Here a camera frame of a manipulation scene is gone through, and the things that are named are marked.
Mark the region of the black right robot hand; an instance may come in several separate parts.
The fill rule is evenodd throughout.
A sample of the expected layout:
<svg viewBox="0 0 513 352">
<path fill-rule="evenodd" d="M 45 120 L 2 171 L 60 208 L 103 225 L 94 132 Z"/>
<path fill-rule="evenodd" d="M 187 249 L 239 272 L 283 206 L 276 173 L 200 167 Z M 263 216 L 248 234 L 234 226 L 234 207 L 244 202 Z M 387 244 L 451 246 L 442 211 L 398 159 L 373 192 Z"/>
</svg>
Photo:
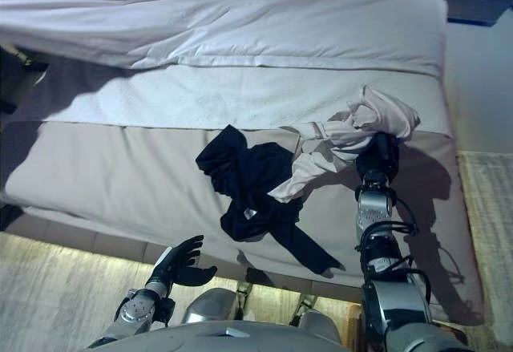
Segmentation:
<svg viewBox="0 0 513 352">
<path fill-rule="evenodd" d="M 363 184 L 391 183 L 398 174 L 398 140 L 384 132 L 376 133 L 355 161 Z"/>
</svg>

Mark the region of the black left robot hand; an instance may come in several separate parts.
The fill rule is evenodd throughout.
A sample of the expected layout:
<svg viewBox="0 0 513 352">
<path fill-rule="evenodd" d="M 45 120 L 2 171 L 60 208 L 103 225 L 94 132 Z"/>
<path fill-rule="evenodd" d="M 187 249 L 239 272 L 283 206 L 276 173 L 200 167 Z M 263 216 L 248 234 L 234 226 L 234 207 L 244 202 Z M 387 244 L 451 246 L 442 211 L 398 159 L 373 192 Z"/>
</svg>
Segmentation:
<svg viewBox="0 0 513 352">
<path fill-rule="evenodd" d="M 204 236 L 198 235 L 176 247 L 167 247 L 157 260 L 146 285 L 161 284 L 169 295 L 173 284 L 197 287 L 210 282 L 216 275 L 217 267 L 196 266 L 203 240 Z"/>
</svg>

